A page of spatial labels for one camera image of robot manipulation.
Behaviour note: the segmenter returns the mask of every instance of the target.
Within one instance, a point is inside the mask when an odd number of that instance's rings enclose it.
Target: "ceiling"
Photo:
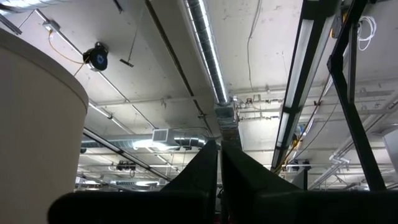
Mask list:
[[[109,65],[103,72],[104,76],[129,100],[142,101],[135,103],[134,106],[156,128],[204,128],[205,124],[198,117],[198,111],[144,2],[120,0],[119,3],[124,9],[121,14],[112,1],[106,0],[70,1],[40,10],[48,18],[55,20],[60,25],[61,31],[82,52],[92,48],[97,41],[106,44],[109,49]],[[151,3],[200,108],[207,114],[206,117],[213,135],[219,136],[220,131],[213,111],[214,99],[211,95],[210,84],[205,75],[182,1],[152,0]],[[257,1],[217,0],[206,3],[215,35],[224,83],[228,91],[239,100],[243,102],[247,98],[254,100],[255,108],[242,108],[239,114],[241,117],[239,132],[243,149],[255,160],[269,167],[279,119],[269,120],[265,117],[278,116],[280,103],[268,104],[264,100],[277,99],[281,101],[284,97],[302,1],[273,0],[264,2],[249,48],[248,38]],[[398,26],[394,22],[398,18],[393,18],[396,17],[395,9],[397,7],[397,1],[386,1],[367,9],[366,14],[373,16],[377,22],[377,32],[369,47],[364,52],[358,51],[356,106],[358,111],[363,114],[361,119],[365,123],[366,119],[380,116],[381,109],[389,101],[398,97],[396,96],[398,77],[395,74],[398,67],[395,60],[396,52],[398,52],[396,44]],[[29,12],[13,14],[7,18],[15,24],[20,24],[28,14]],[[23,33],[20,38],[54,58],[71,74],[79,69],[78,64],[64,59],[51,49],[48,42],[49,34],[42,27],[42,19],[36,14],[33,14],[24,23],[21,30]],[[65,56],[81,60],[80,56],[59,36],[55,35],[51,42]],[[130,62],[134,67],[131,68],[119,60],[129,58],[133,42]],[[335,40],[329,39],[325,47],[300,123],[305,124],[308,121],[314,110],[313,101],[318,99],[322,87],[326,83],[328,77],[326,61],[334,44]],[[249,66],[252,86],[249,81]],[[83,85],[88,96],[96,105],[124,102],[124,98],[98,73],[87,67],[83,67],[76,74],[76,79]],[[152,132],[148,122],[129,105],[105,106],[103,109],[111,113],[134,134]],[[332,111],[333,114],[325,124]],[[393,113],[378,128],[396,122],[398,122],[398,114]],[[93,108],[88,110],[85,126],[102,136],[127,134],[125,130]],[[206,134],[202,129],[193,131]],[[338,104],[336,91],[334,87],[331,87],[322,101],[312,129],[303,140],[302,148],[310,145],[298,157],[301,160],[308,159],[312,164],[322,165],[311,169],[309,182],[313,182],[329,168],[331,153],[348,137],[347,123]],[[388,177],[389,182],[395,181],[394,178],[390,178],[396,173],[389,172],[393,168],[382,138],[369,133],[369,140],[374,148],[377,161],[382,164],[381,170],[386,173],[386,178]],[[171,177],[178,175],[176,170],[165,166],[165,163],[148,149],[126,150],[150,165],[163,166],[156,169]],[[181,149],[176,153],[163,152],[162,157],[181,170],[197,152],[196,148],[191,151]],[[105,148],[88,149],[80,157],[78,171],[106,181],[158,180],[156,176],[143,169],[138,169],[133,178],[129,172],[114,170],[109,165],[117,164],[121,158],[111,153]],[[362,181],[364,175],[358,165],[359,161],[355,150],[347,153],[345,158],[351,160],[353,165],[348,169],[342,168],[338,172],[338,176],[347,183]],[[288,180],[294,178],[295,174],[294,171],[282,173]],[[342,188],[345,184],[332,176],[327,180],[326,186]]]

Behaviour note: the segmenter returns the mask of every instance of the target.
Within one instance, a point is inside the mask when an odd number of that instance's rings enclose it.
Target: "white ceiling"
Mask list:
[[[104,75],[130,100],[159,99],[159,98],[186,98],[189,97],[183,81],[157,31],[148,10],[143,1],[119,1],[125,12],[119,14],[112,1],[90,0],[73,1],[72,3],[59,4],[45,9],[42,12],[50,19],[57,21],[62,32],[82,51],[93,47],[97,41],[105,43],[109,47],[109,65],[103,72]],[[218,125],[213,112],[213,97],[200,57],[196,49],[192,30],[189,26],[187,15],[183,9],[181,0],[153,0],[152,5],[165,29],[165,32],[177,54],[194,94],[202,110],[208,114],[209,124],[215,136],[219,135]],[[251,24],[254,19],[257,1],[254,0],[207,0],[211,24],[215,35],[216,46],[221,62],[224,82],[231,93],[249,92],[240,94],[238,97],[243,101],[246,98],[258,99],[260,94],[262,100],[269,98],[282,99],[287,84],[287,72],[289,71],[294,41],[297,33],[297,24],[301,11],[302,1],[264,1],[261,7],[256,30],[250,41],[249,54],[251,65],[251,76],[254,90],[249,82],[248,74],[248,51],[246,48]],[[369,15],[374,16],[377,22],[376,36],[364,52],[358,51],[357,65],[357,92],[374,92],[393,90],[388,95],[357,98],[358,110],[378,110],[391,99],[396,98],[397,82],[396,52],[398,52],[398,25],[396,9],[397,1],[382,2],[368,9]],[[15,24],[20,24],[28,13],[10,15],[8,18]],[[47,41],[48,33],[42,27],[42,20],[33,14],[21,27],[23,34],[20,38],[36,46],[41,51],[50,55],[70,73],[74,74],[79,65],[65,60],[55,53]],[[119,59],[127,60],[134,34],[137,32],[136,41],[131,55],[133,68],[128,67]],[[52,39],[54,47],[62,54],[74,60],[81,60],[79,55],[65,43],[59,36]],[[326,61],[333,49],[335,40],[330,39],[325,48],[317,75],[314,79],[313,88],[310,92],[311,98],[302,113],[301,123],[308,121],[313,110],[313,101],[317,100],[322,85],[326,82],[328,70]],[[79,82],[85,87],[89,97],[94,103],[117,103],[124,99],[116,93],[97,73],[83,67],[76,75]],[[313,128],[303,141],[305,147],[318,133],[324,121],[332,112],[338,102],[334,87],[331,87],[318,112],[318,118]],[[197,118],[198,112],[190,100],[167,101],[167,106],[161,101],[150,103],[136,103],[135,106],[158,128],[192,128],[204,127],[202,120]],[[279,104],[259,104],[261,109],[278,109]],[[122,124],[127,126],[136,134],[151,133],[152,128],[146,123],[133,108],[128,105],[105,108],[112,113]],[[338,105],[335,114],[325,125],[316,140],[308,147],[299,158],[309,159],[312,164],[329,164],[331,153],[349,137],[349,131]],[[263,116],[278,115],[279,112],[262,113]],[[241,113],[244,118],[252,118],[239,124],[241,140],[244,150],[261,164],[269,165],[272,160],[272,149],[275,146],[279,120],[260,119],[260,113]],[[398,122],[398,115],[393,114],[384,124]],[[90,108],[86,117],[85,125],[100,135],[126,134],[119,126],[114,124],[102,114]],[[374,151],[376,159],[380,163],[389,164],[390,160],[383,149],[381,138],[371,137],[371,144],[378,147]],[[148,164],[163,165],[164,163],[146,149],[139,149],[137,153]],[[187,164],[195,155],[188,151],[185,154],[163,155],[172,164]],[[109,156],[107,149],[90,149],[89,153],[107,153],[107,156],[81,156],[81,164],[110,164],[117,163],[120,158]],[[355,150],[350,151],[346,157],[352,163],[359,163]],[[162,172],[174,177],[177,173],[166,168],[157,168]],[[326,168],[314,168],[310,172],[310,182],[314,181]],[[115,175],[108,167],[85,167],[86,172],[103,173],[108,180],[130,179],[129,174]],[[355,175],[343,176],[348,182],[363,179],[361,169],[350,169]],[[136,179],[154,179],[152,174],[137,171]],[[288,179],[294,175],[287,174]],[[328,183],[336,179],[331,177]]]

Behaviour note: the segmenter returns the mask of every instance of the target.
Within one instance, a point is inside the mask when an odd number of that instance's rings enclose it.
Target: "black post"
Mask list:
[[[374,158],[371,145],[363,128],[355,104],[348,102],[347,83],[343,74],[343,55],[331,55],[328,68],[336,87],[341,107],[347,120],[349,131],[354,141],[359,161],[361,162],[370,190],[385,190],[383,178]]]
[[[354,21],[349,30],[349,74],[348,74],[348,103],[355,102],[356,48],[358,36],[358,22]]]
[[[347,19],[339,33],[335,48],[329,58],[328,69],[333,78],[338,98],[340,99],[341,107],[343,108],[344,116],[346,117],[349,131],[353,138],[369,189],[385,190],[386,186],[384,185],[379,167],[374,158],[361,118],[359,117],[355,104],[349,103],[347,82],[343,74],[343,52],[348,45],[350,32],[352,32],[352,25],[359,21],[367,3],[366,0],[353,0],[351,3]]]

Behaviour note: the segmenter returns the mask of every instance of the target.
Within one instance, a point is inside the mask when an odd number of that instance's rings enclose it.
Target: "air duct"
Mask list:
[[[209,18],[203,0],[185,0],[189,18],[198,44],[201,58],[205,64],[207,75],[211,81],[211,87],[217,105],[227,105],[229,96],[224,86],[218,61],[217,50]]]
[[[155,129],[152,134],[135,134],[105,136],[111,144],[121,148],[138,149],[140,147],[154,147],[160,151],[178,149],[185,147],[203,147],[207,143],[207,137],[197,133],[186,133],[173,129]],[[104,147],[102,144],[91,140],[83,139],[81,148]]]
[[[228,95],[224,85],[221,67],[218,60],[215,40],[211,30],[210,19],[203,0],[184,0],[192,25],[195,40],[211,82],[216,105],[217,122],[224,140],[235,142],[241,147],[236,105]]]
[[[53,6],[59,3],[70,2],[69,0],[0,0],[0,14],[29,12],[34,9],[40,9]]]

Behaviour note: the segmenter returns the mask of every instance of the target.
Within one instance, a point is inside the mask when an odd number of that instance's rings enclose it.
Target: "black metal frame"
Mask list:
[[[352,100],[354,90],[353,78],[355,77],[354,63],[356,59],[356,39],[354,38],[351,38],[352,41],[350,42],[350,88],[347,87],[347,82],[343,74],[343,52],[349,43],[350,32],[352,33],[352,31],[356,29],[356,27],[353,26],[357,25],[367,3],[367,0],[354,0],[352,2],[347,19],[338,36],[335,48],[333,49],[333,53],[330,55],[328,69],[333,78],[338,98],[340,99],[341,107],[343,108],[369,189],[385,190],[386,186],[384,185],[382,175],[374,158],[361,118]]]
[[[337,3],[337,1],[331,1],[331,0],[303,1],[302,13],[300,15],[300,22],[299,22],[298,28],[297,28],[295,48],[293,51],[292,64],[290,66],[290,71],[289,71],[289,80],[287,83],[287,91],[285,94],[285,99],[287,98],[287,94],[288,94],[288,90],[289,90],[290,79],[292,76],[292,70],[293,70],[293,66],[294,66],[294,62],[295,62],[295,54],[296,54],[297,45],[299,42],[299,36],[300,36],[302,22],[304,19],[313,20],[314,22],[313,22],[313,27],[312,27],[311,34],[310,34],[310,39],[308,41],[307,49],[305,49],[304,61],[303,61],[303,65],[302,65],[302,68],[300,71],[300,77],[299,77],[299,80],[297,83],[297,89],[295,91],[292,107],[288,108],[285,106],[285,103],[284,103],[284,106],[282,109],[282,116],[283,116],[283,113],[288,113],[289,118],[287,120],[287,124],[285,127],[285,133],[284,133],[284,137],[283,137],[281,146],[280,147],[277,146],[277,143],[275,145],[274,157],[273,157],[272,163],[271,163],[272,164],[271,170],[275,170],[276,167],[280,165],[280,163],[282,162],[283,158],[286,155],[287,149],[289,148],[289,146],[292,142],[292,136],[295,131],[295,127],[299,121],[301,111],[303,110],[303,105],[300,105],[300,101],[303,97],[307,97],[307,96],[304,96],[305,86],[312,84],[312,80],[310,83],[307,83],[307,79],[308,79],[308,74],[310,72],[315,53],[317,51],[320,36],[322,35],[322,29],[323,29],[323,26],[325,25],[326,19],[335,13],[336,3]]]

